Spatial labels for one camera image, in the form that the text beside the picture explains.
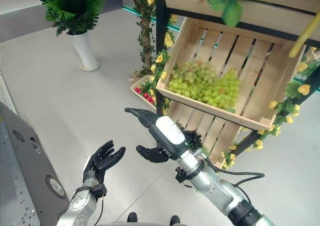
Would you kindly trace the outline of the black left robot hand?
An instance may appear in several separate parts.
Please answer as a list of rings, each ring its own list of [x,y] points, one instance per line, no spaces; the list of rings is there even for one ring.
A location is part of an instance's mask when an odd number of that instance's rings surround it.
[[[83,182],[89,178],[95,178],[103,184],[106,171],[117,164],[125,152],[124,146],[115,151],[113,141],[107,141],[89,158],[83,171]]]

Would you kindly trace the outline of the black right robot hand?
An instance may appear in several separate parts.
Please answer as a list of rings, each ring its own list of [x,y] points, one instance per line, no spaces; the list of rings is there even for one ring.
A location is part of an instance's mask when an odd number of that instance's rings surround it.
[[[157,142],[154,148],[142,145],[136,147],[136,151],[147,161],[151,163],[164,163],[169,159],[175,161],[188,150],[185,135],[169,116],[161,116],[138,108],[126,107],[124,111],[137,117]]]

